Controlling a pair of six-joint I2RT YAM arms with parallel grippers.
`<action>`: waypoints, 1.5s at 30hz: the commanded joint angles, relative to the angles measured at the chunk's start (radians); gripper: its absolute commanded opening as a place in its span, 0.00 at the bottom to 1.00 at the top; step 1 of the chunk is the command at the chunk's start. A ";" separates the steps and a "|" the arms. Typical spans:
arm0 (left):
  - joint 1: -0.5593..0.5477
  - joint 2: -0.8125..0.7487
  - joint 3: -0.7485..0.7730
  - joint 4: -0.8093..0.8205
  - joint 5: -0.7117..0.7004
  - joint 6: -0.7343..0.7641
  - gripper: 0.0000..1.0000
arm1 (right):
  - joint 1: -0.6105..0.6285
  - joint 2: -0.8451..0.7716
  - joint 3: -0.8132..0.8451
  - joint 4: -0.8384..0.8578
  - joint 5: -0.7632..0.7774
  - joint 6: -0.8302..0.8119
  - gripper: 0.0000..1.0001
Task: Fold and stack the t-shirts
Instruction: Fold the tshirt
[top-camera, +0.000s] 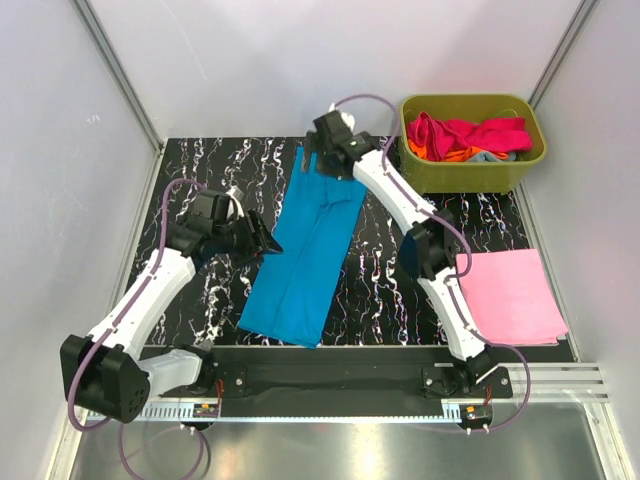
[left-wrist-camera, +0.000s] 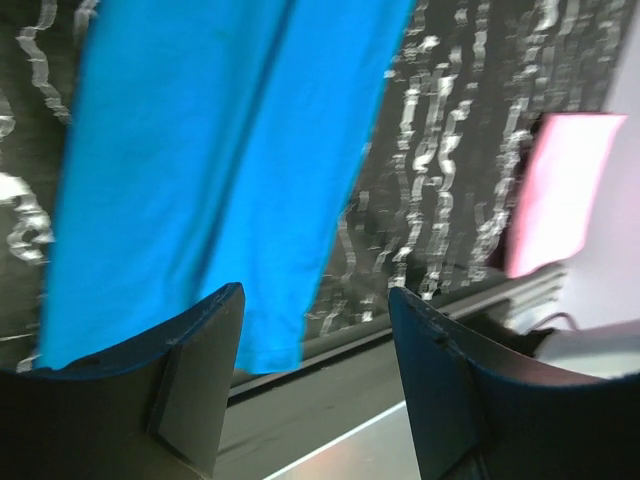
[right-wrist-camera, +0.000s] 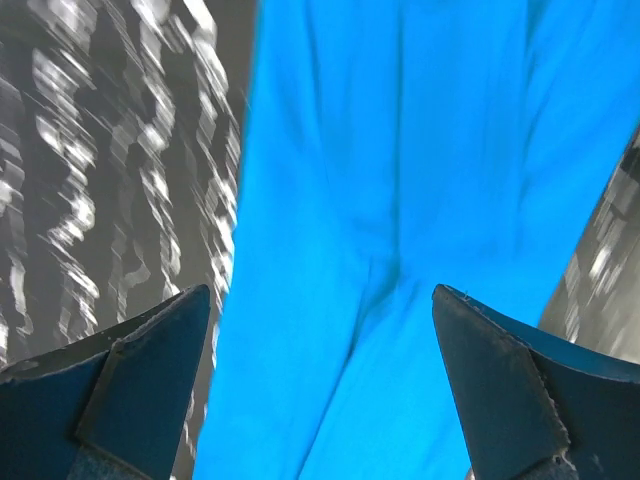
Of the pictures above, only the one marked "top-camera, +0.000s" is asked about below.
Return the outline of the blue t shirt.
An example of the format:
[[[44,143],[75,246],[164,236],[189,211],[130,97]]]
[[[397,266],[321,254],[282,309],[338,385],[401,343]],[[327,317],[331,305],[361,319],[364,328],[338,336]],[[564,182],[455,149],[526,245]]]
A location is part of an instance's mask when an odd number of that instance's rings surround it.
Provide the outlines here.
[[[356,180],[304,172],[296,149],[274,237],[283,252],[261,264],[238,327],[315,348],[347,256],[367,189]]]

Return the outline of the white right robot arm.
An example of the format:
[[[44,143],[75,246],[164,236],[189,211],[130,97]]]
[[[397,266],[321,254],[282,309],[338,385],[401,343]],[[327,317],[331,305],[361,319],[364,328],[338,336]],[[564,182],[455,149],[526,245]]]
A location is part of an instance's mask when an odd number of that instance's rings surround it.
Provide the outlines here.
[[[397,259],[431,301],[442,324],[453,366],[444,374],[438,396],[476,396],[497,369],[464,299],[454,243],[464,236],[447,210],[438,210],[396,170],[388,154],[366,132],[354,132],[353,117],[337,109],[313,120],[305,136],[304,172],[338,181],[357,181],[385,207],[403,234]]]

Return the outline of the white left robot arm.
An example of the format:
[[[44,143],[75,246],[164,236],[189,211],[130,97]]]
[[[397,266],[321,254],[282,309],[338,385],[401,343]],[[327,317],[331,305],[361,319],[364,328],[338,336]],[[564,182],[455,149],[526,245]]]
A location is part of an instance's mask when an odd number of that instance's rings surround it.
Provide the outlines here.
[[[60,347],[67,418],[80,432],[91,427],[78,407],[104,422],[132,422],[150,399],[177,388],[196,396],[217,383],[212,353],[204,347],[172,346],[143,358],[147,338],[168,306],[196,274],[218,255],[240,267],[260,263],[281,246],[260,215],[242,205],[242,192],[196,186],[196,194],[175,223],[161,219],[158,247],[143,272],[113,310],[85,336],[70,335]]]

